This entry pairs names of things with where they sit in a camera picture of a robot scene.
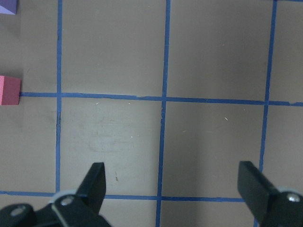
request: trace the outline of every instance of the grid line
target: grid line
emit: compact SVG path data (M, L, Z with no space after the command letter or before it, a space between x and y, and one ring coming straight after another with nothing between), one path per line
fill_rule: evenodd
M169 69L169 23L170 23L170 0L166 0L164 64L163 64L162 104L161 104L162 110L161 110L161 129L160 129L160 145L159 145L158 189L157 189L158 198L156 205L156 225L155 225L156 227L160 227L160 223L161 223L166 97L167 97L167 82L168 82L168 69Z
M303 0L278 0L278 1L296 1L296 2L303 2Z
M261 137L261 148L260 148L260 158L259 158L259 170L261 172L263 172L263 166L264 166L264 153L265 153L266 132L267 132L267 115L268 115L268 107L269 107L270 77L271 77L271 71L272 71L272 60L273 60L274 43L275 43L276 10L277 10L277 0L273 0L271 25L270 25L268 61L267 61L265 98L264 98L265 105L264 105L264 112L263 112L262 137ZM258 222L257 222L256 218L254 218L253 226L258 227Z
M0 194L14 196L52 197L50 192L15 192L0 191ZM109 200L145 200L145 201L204 201L204 202L244 202L242 198L229 197L177 197L177 196L146 196L146 195L106 195Z
M43 92L21 92L21 97L53 97L57 98L57 93ZM161 97L161 96L133 96L133 95L114 95L114 94L93 94L93 93L61 93L62 98L110 98L120 100L142 100L142 101L162 101L184 102L184 103L212 103L212 104L240 104L240 105L281 105L281 106L303 106L303 102L288 101L264 101L246 99L224 99L224 98L190 98L190 97Z
M58 0L58 25L57 25L57 125L56 125L56 192L60 191L60 143L61 143L61 62L62 62L62 0Z

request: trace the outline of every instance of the beige floor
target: beige floor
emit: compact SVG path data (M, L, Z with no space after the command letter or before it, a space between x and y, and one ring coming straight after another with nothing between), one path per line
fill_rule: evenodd
M114 227L252 227L240 160L303 192L303 2L167 3L0 15L0 75L22 79L19 106L0 106L0 208L39 209L93 162Z

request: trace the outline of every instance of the purple block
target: purple block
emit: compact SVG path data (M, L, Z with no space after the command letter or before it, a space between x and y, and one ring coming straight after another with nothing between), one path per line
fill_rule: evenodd
M17 0L0 0L0 13L15 15L17 12Z

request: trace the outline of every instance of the screw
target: screw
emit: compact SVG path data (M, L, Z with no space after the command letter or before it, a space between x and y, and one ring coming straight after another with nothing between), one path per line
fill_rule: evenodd
M62 206L67 206L67 205L71 204L73 200L74 200L74 197L71 196L71 195L68 195L66 198L64 198L64 199L61 201L61 205L62 205Z
M15 208L14 210L12 210L12 212L10 213L11 216L17 216L19 214L22 214L23 211L26 209L25 206L18 206L17 208Z
M295 193L287 194L287 198L290 202L300 202L300 196Z

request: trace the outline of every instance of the black mechanical part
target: black mechanical part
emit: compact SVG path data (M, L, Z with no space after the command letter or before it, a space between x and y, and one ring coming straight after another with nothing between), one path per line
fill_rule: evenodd
M249 161L239 164L238 191L261 227L303 227L303 197L279 192Z
M75 195L64 195L34 212L29 204L0 210L0 227L110 227L100 216L106 193L104 163L94 163Z
M94 163L79 186L76 195L96 214L99 213L106 192L104 163Z

